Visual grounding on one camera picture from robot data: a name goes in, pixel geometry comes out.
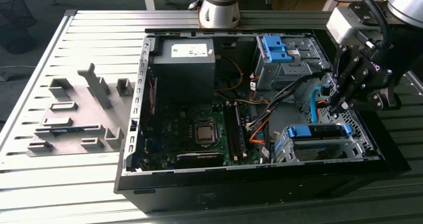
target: open computer tower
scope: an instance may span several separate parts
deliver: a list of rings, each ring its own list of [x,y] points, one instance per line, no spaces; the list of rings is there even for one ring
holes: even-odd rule
[[[409,167],[375,112],[331,114],[323,30],[148,30],[115,192],[144,212],[331,198]]]

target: orange wire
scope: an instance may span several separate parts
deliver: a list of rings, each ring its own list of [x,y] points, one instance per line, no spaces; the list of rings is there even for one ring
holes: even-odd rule
[[[221,57],[225,58],[235,65],[237,72],[239,72],[239,81],[237,81],[237,84],[232,88],[215,89],[215,91],[217,91],[217,92],[231,91],[232,89],[236,89],[240,86],[240,84],[243,83],[243,71],[240,70],[239,65],[235,63],[235,61],[229,57],[227,57],[224,55],[221,55]]]
[[[264,141],[259,141],[259,140],[252,140],[249,141],[251,143],[259,143],[259,144],[264,144]]]
[[[271,117],[268,117],[268,118],[263,121],[263,123],[261,123],[261,125],[259,126],[257,130],[255,131],[255,133],[253,133],[252,136],[249,137],[249,142],[253,140],[255,136],[257,135],[259,131],[261,130],[264,124],[269,121],[269,119],[271,119]]]
[[[319,109],[316,108],[316,117],[317,117],[317,122],[319,122]]]
[[[257,103],[260,100],[253,100],[253,99],[252,99],[252,95],[253,95],[253,91],[251,91],[251,93],[249,93],[249,101]]]

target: motherboard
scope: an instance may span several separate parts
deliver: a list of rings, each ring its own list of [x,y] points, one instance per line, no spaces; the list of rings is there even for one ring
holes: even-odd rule
[[[249,144],[243,131],[249,120],[245,103],[159,106],[141,166],[167,170],[257,164],[260,144]]]

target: power supply label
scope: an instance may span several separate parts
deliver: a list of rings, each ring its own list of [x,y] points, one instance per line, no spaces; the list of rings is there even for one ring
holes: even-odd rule
[[[207,44],[172,45],[172,57],[207,57]]]

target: sticker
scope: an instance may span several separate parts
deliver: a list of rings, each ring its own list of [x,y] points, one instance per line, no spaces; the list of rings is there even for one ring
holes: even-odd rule
[[[207,57],[207,44],[172,45],[172,57]]]
[[[299,51],[297,50],[288,50],[287,51],[289,55],[299,55]]]
[[[263,155],[265,156],[265,158],[269,157],[269,151],[265,149],[265,147],[263,147],[261,153],[263,153]]]

